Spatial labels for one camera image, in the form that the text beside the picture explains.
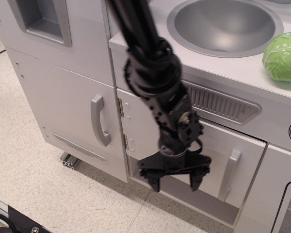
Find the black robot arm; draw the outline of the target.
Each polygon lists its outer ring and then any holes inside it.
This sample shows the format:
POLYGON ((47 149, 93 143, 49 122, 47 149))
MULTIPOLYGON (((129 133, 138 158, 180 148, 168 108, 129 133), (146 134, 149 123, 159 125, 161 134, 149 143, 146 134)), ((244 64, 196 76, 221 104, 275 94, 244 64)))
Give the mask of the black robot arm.
POLYGON ((203 126, 181 81, 180 60, 158 36, 145 0, 109 0, 107 5, 128 45, 126 83, 151 110, 160 130, 159 151, 138 162, 140 175, 159 191, 162 177, 187 174, 196 191, 210 171, 211 159, 202 149, 189 150, 199 142, 203 126))

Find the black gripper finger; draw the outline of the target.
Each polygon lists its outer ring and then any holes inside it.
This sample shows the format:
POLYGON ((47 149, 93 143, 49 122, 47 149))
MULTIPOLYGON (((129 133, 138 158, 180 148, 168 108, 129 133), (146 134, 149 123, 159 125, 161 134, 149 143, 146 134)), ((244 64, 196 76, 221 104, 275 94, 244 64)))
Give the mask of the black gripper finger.
POLYGON ((202 181, 203 181, 203 173, 201 172, 191 172, 190 173, 190 186, 192 191, 196 191, 199 189, 202 181))
POLYGON ((155 192, 160 191, 160 179, 149 178, 148 183, 155 192))

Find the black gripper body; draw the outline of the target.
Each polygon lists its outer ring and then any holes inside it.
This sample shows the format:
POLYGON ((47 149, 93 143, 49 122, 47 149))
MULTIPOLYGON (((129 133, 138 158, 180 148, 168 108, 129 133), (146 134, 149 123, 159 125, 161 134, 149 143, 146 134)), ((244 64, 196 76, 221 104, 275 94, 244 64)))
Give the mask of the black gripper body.
POLYGON ((141 176, 148 180, 159 180, 167 175, 190 175, 193 181, 202 181, 210 171, 211 158, 197 151, 186 151, 183 155, 167 156, 157 152, 138 162, 141 176))

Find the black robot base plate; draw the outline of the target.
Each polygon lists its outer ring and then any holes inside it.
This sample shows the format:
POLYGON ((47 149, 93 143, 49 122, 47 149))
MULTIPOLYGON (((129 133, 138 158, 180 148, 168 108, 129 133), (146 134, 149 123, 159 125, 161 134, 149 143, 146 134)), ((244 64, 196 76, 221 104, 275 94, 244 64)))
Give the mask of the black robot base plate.
POLYGON ((11 206, 0 209, 0 233, 50 233, 51 231, 11 206))

